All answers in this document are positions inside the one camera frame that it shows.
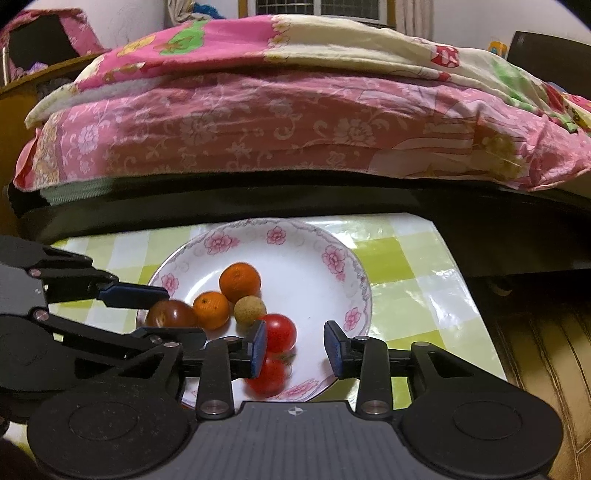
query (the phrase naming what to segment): plate rim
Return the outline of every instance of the plate rim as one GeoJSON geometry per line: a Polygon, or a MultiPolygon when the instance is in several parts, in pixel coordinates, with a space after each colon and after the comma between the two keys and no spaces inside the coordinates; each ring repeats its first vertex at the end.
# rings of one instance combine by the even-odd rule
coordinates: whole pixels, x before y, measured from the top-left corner
{"type": "MultiPolygon", "coordinates": [[[[363,275],[363,278],[361,278],[360,281],[362,282],[362,285],[365,284],[365,286],[366,286],[365,292],[363,292],[363,288],[362,288],[362,297],[367,296],[367,301],[366,301],[367,312],[364,312],[365,316],[366,316],[366,321],[365,321],[365,324],[363,325],[363,327],[361,328],[359,335],[367,335],[367,333],[369,332],[369,328],[371,327],[374,302],[373,302],[373,295],[371,292],[371,284],[369,282],[367,272],[365,271],[365,268],[363,267],[363,264],[361,263],[361,260],[359,259],[359,257],[355,254],[355,252],[351,248],[347,247],[341,240],[336,238],[332,233],[328,232],[327,230],[324,230],[321,227],[318,227],[316,225],[312,225],[308,222],[303,222],[300,220],[293,220],[293,219],[281,218],[281,217],[255,217],[255,218],[248,218],[248,219],[242,219],[242,220],[235,220],[233,222],[226,222],[226,223],[222,223],[220,225],[217,225],[214,228],[210,228],[206,232],[199,234],[198,236],[190,238],[183,245],[178,247],[173,253],[171,253],[160,264],[160,266],[156,269],[156,271],[152,274],[152,276],[148,280],[147,284],[151,285],[153,281],[157,280],[158,276],[160,275],[160,271],[170,261],[174,261],[181,253],[183,253],[185,250],[188,250],[193,245],[200,243],[201,241],[204,241],[205,238],[208,235],[211,235],[213,232],[215,232],[217,230],[224,230],[225,228],[228,228],[228,227],[235,228],[235,227],[247,225],[249,223],[259,223],[259,222],[260,222],[260,225],[264,225],[265,223],[268,223],[268,222],[275,222],[275,223],[287,222],[287,223],[292,224],[296,228],[314,232],[317,235],[320,235],[326,241],[329,241],[331,243],[335,243],[336,245],[345,249],[345,251],[351,257],[351,260],[353,262],[353,269],[358,274],[358,278],[359,278],[359,273],[361,273],[363,275]]],[[[143,323],[140,323],[140,319],[139,319],[141,311],[142,310],[138,310],[138,312],[135,316],[135,327],[136,328],[144,326],[143,323]]],[[[308,395],[306,395],[303,399],[294,400],[294,401],[298,401],[298,402],[310,401],[310,400],[314,399],[315,397],[317,397],[318,395],[320,395],[322,392],[325,392],[326,390],[328,390],[332,385],[334,385],[334,383],[336,381],[337,381],[337,378],[334,375],[330,375],[330,376],[322,379],[319,382],[319,384],[316,386],[316,388],[312,392],[310,392],[308,395]]],[[[273,400],[274,400],[273,397],[271,397],[269,399],[265,399],[265,401],[273,401],[273,400]]]]}

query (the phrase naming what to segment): window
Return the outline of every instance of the window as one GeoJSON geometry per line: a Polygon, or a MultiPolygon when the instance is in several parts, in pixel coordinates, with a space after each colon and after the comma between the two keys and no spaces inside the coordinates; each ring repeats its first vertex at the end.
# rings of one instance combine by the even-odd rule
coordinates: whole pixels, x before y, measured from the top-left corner
{"type": "Polygon", "coordinates": [[[364,23],[393,25],[394,0],[243,0],[251,15],[304,14],[351,18],[364,23]]]}

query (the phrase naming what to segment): pink bedding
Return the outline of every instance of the pink bedding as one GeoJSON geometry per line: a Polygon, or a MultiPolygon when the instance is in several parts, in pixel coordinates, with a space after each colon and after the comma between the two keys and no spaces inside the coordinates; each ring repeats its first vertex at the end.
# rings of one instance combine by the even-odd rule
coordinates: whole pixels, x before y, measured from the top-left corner
{"type": "Polygon", "coordinates": [[[590,138],[450,83],[272,70],[168,79],[51,115],[15,184],[291,168],[486,179],[525,190],[587,171],[590,138]]]}
{"type": "Polygon", "coordinates": [[[312,15],[151,34],[44,98],[26,124],[43,122],[23,190],[294,168],[536,190],[591,170],[586,100],[483,50],[312,15]]]}

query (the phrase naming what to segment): black panel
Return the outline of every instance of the black panel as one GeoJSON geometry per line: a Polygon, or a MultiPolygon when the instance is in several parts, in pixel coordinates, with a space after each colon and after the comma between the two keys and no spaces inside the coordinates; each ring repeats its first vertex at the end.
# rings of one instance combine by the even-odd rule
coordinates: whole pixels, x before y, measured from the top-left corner
{"type": "Polygon", "coordinates": [[[57,15],[42,15],[11,31],[8,51],[15,66],[23,70],[36,62],[55,65],[79,56],[57,15]]]}
{"type": "Polygon", "coordinates": [[[539,33],[516,32],[507,60],[573,95],[591,98],[589,45],[539,33]]]}

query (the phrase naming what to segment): red tomato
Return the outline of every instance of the red tomato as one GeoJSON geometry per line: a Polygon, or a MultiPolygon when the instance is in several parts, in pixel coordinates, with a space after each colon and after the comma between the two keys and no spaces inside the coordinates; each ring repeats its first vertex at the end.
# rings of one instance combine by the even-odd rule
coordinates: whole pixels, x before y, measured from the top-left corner
{"type": "Polygon", "coordinates": [[[297,331],[294,323],[278,313],[268,313],[262,319],[267,323],[267,352],[289,352],[296,344],[297,331]]]}
{"type": "Polygon", "coordinates": [[[287,372],[283,362],[266,356],[259,376],[247,378],[246,383],[256,395],[267,398],[281,393],[285,387],[286,379],[287,372]]]}

